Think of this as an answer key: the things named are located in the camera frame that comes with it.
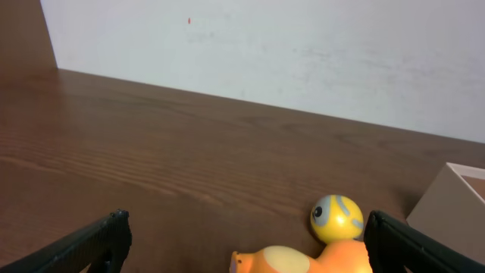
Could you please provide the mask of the orange rubber animal toy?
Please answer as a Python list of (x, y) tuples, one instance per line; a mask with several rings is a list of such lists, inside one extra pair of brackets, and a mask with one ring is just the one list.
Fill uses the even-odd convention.
[(288, 246), (267, 246), (256, 253), (233, 252), (230, 273), (371, 273), (365, 244), (341, 240), (327, 245), (317, 258)]

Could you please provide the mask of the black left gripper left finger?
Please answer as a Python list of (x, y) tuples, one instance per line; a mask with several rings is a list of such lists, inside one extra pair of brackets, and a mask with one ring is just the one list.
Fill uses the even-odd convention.
[(128, 211), (118, 209), (1, 271), (118, 273), (132, 244), (128, 218)]

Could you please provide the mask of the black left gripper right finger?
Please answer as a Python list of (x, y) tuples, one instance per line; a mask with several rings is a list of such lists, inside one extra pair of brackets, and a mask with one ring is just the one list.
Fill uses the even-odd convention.
[(373, 273), (484, 273), (484, 265), (382, 211), (372, 211), (364, 243)]

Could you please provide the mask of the white cardboard box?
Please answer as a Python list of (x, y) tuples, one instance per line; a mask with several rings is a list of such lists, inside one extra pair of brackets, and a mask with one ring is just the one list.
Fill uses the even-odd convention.
[(484, 169), (445, 164), (406, 221), (422, 234), (484, 263)]

